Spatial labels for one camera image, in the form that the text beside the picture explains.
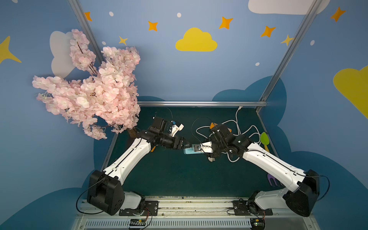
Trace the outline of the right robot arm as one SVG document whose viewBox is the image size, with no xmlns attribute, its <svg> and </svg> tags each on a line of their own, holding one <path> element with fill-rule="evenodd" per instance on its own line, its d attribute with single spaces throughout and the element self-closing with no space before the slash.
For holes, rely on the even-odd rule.
<svg viewBox="0 0 368 230">
<path fill-rule="evenodd" d="M 226 125 L 212 125 L 209 138 L 214 153 L 230 153 L 255 164 L 283 184 L 274 191 L 259 191 L 247 200 L 249 212 L 258 214 L 267 209 L 290 209 L 308 217 L 320 195 L 319 175 L 304 171 L 269 153 L 245 135 L 233 135 Z"/>
</svg>

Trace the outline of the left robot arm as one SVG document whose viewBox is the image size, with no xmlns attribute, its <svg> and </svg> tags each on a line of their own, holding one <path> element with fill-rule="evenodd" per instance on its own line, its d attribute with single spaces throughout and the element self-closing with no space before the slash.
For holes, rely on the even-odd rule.
<svg viewBox="0 0 368 230">
<path fill-rule="evenodd" d="M 191 147 L 185 138 L 177 135 L 183 128 L 182 123 L 155 117 L 153 124 L 138 132 L 131 146 L 115 162 L 91 174 L 87 202 L 111 216 L 122 209 L 143 209 L 143 196 L 125 192 L 122 185 L 139 161 L 155 147 L 172 150 Z"/>
</svg>

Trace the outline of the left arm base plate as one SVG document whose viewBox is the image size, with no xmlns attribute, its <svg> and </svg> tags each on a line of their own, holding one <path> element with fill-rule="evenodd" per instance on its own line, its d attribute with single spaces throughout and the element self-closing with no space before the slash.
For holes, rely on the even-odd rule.
<svg viewBox="0 0 368 230">
<path fill-rule="evenodd" d="M 157 216 L 159 208 L 158 200 L 148 200 L 142 201 L 136 209 L 121 209 L 119 211 L 119 216 Z"/>
</svg>

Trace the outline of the teal power strip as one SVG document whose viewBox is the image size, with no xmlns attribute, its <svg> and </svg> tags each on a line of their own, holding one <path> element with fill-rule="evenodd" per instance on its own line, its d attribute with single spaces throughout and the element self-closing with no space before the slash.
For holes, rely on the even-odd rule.
<svg viewBox="0 0 368 230">
<path fill-rule="evenodd" d="M 200 144 L 195 144 L 191 148 L 184 149 L 185 155 L 203 154 L 203 153 L 205 152 L 202 150 L 202 146 Z"/>
</svg>

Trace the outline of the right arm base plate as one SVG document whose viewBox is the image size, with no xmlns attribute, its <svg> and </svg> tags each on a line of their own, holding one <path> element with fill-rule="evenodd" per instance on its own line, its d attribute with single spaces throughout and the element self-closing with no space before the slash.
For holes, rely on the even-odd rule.
<svg viewBox="0 0 368 230">
<path fill-rule="evenodd" d="M 272 209 L 260 209 L 254 202 L 248 202 L 242 199 L 233 200 L 233 210 L 236 216 L 250 216 L 250 215 L 257 215 L 257 216 L 272 216 L 273 211 Z"/>
</svg>

